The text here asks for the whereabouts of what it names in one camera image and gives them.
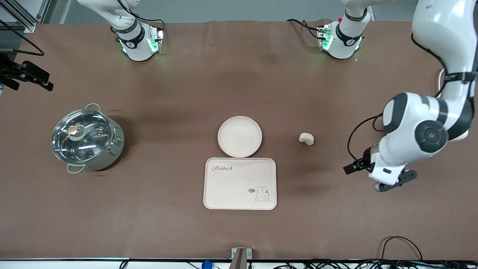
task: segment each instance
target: pot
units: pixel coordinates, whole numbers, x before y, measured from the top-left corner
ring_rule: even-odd
[[[106,168],[123,151],[123,130],[100,110],[98,104],[89,104],[65,116],[53,130],[53,153],[71,174]]]

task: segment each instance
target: tabletop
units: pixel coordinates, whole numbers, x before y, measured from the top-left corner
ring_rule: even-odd
[[[337,60],[290,22],[169,24],[162,53],[134,62],[106,25],[38,25],[27,36],[46,55],[16,62],[45,69],[54,90],[22,83],[0,97],[0,257],[222,258],[251,247],[254,258],[376,258],[384,238],[401,235],[425,259],[477,259],[473,129],[386,193],[365,171],[342,169],[352,129],[400,92],[433,95],[441,70],[411,42],[411,22],[371,22],[365,33]],[[125,149],[108,169],[70,175],[52,131],[92,102],[124,129]],[[203,205],[205,163],[226,157],[218,129],[238,115],[262,129],[252,157],[277,165],[271,211]],[[315,145],[298,142],[304,132]],[[365,124],[352,152],[382,135]],[[417,254],[391,241],[385,257]]]

